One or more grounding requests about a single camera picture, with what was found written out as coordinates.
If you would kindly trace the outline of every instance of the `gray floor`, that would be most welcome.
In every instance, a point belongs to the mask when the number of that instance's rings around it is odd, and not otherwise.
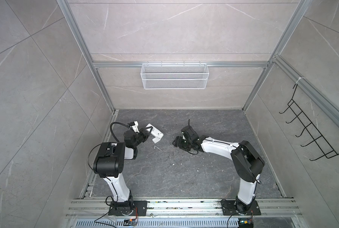
[[[124,163],[123,176],[133,196],[226,198],[237,195],[240,177],[230,160],[210,153],[191,155],[172,145],[189,118],[198,135],[228,142],[247,140],[262,154],[242,110],[120,110],[116,121],[124,124],[138,121],[140,128],[151,123],[164,133],[156,144],[150,136],[139,145],[137,159]],[[114,127],[120,141],[125,130],[120,125]],[[258,198],[281,197],[267,164],[260,180],[262,184],[256,188]],[[108,185],[97,177],[92,196],[108,195],[111,195]]]

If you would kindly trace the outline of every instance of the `robotic arm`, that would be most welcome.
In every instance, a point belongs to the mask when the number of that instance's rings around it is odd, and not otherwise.
[[[181,132],[183,137],[177,136],[172,143],[175,147],[187,152],[193,149],[198,152],[214,153],[233,161],[240,176],[236,207],[242,214],[249,212],[255,199],[255,187],[257,183],[260,183],[258,178],[265,164],[253,146],[248,141],[230,143],[206,135],[199,137],[190,123]]]
[[[137,122],[132,122],[129,126],[131,129],[124,133],[124,142],[108,142],[100,145],[93,164],[94,172],[108,183],[113,193],[113,207],[123,215],[130,215],[134,209],[133,196],[122,176],[124,160],[136,158],[138,153],[137,146],[145,142],[149,134],[152,133],[155,136],[159,133],[162,134],[153,126],[138,130]],[[240,187],[235,206],[237,211],[242,214],[249,212],[255,202],[255,187],[257,183],[260,184],[258,178],[265,164],[253,146],[247,141],[230,143],[215,140],[206,135],[199,137],[190,126],[190,123],[181,132],[183,136],[177,136],[172,142],[175,147],[187,152],[193,149],[197,153],[199,151],[214,153],[233,161],[240,176]]]

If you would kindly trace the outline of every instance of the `gray marble wall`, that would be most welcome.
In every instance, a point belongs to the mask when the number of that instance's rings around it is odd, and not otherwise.
[[[70,0],[94,61],[268,61],[297,0]],[[261,69],[209,69],[204,90],[144,90],[140,69],[100,69],[116,108],[235,108]]]
[[[109,117],[57,2],[0,1],[0,227],[58,227]]]
[[[314,0],[281,56],[339,108],[339,1]],[[247,111],[283,190],[294,197],[310,227],[339,227],[339,156],[317,161],[322,153],[286,109],[294,82],[277,66],[267,76]],[[301,89],[295,101],[339,152],[339,128]],[[318,139],[321,147],[330,147]]]
[[[206,89],[145,90],[140,68],[100,68],[114,106],[128,108],[241,109],[262,72],[257,67],[209,68]]]

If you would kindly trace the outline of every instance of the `metal track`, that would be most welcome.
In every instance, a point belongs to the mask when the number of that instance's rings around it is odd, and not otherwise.
[[[94,62],[94,67],[142,67],[143,64],[189,64],[206,63],[208,67],[267,67],[266,61],[107,61]]]
[[[306,78],[299,80],[300,75],[288,62],[282,57],[276,56],[275,62],[277,66],[281,68],[297,85],[304,91],[306,95],[315,102],[318,107],[339,127],[339,109],[328,98],[326,98],[313,84],[311,84]]]
[[[87,62],[87,65],[90,68],[91,73],[94,75],[96,83],[99,86],[99,89],[100,89],[100,91],[101,91],[101,93],[102,93],[102,95],[103,95],[103,97],[106,101],[106,104],[108,105],[110,111],[112,113],[114,113],[114,111],[115,111],[114,105],[113,105],[113,103],[112,103],[112,101],[109,97],[108,91],[106,90],[106,87],[105,87],[99,73],[97,72],[96,68],[93,65],[93,60],[92,60],[92,57],[90,55],[89,49],[87,48],[85,40],[82,37],[80,29],[78,28],[78,25],[76,23],[76,20],[75,20],[73,14],[72,14],[72,11],[70,9],[70,6],[69,6],[67,0],[57,0],[57,2],[58,2],[59,7],[62,10],[63,15],[66,18],[66,21],[67,21],[68,26],[70,27],[70,29],[72,31],[73,36],[76,39],[76,42],[77,42],[77,44],[78,44],[78,46],[79,46],[79,48],[82,52],[82,55],[84,56],[84,58]]]
[[[223,216],[221,199],[140,199],[147,200],[147,214],[142,218],[228,218]],[[302,217],[294,199],[288,198],[260,198],[257,199],[261,216],[255,217]],[[66,218],[98,218],[106,212],[109,207],[105,198],[97,199],[76,199],[72,200],[65,212]],[[234,218],[249,217],[234,215]]]
[[[302,17],[304,16],[306,10],[310,6],[312,0],[301,0],[298,4],[295,12],[293,13],[290,22],[288,23],[284,33],[281,36],[280,41],[277,43],[276,48],[273,50],[272,55],[268,61],[268,67],[261,73],[259,76],[257,82],[255,83],[252,91],[249,94],[249,97],[245,101],[245,104],[243,105],[243,111],[247,111],[247,109],[250,106],[250,103],[253,101],[254,97],[258,93],[258,90],[261,88],[264,80],[266,79],[270,69],[274,65],[273,58],[276,55],[279,55],[282,50],[285,48],[287,41],[290,39],[291,35],[293,34],[294,30],[296,29],[297,25],[301,21]]]

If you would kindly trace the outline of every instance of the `wire mesh basket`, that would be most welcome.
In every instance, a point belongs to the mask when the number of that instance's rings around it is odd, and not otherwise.
[[[140,71],[145,89],[205,89],[205,63],[146,63]]]

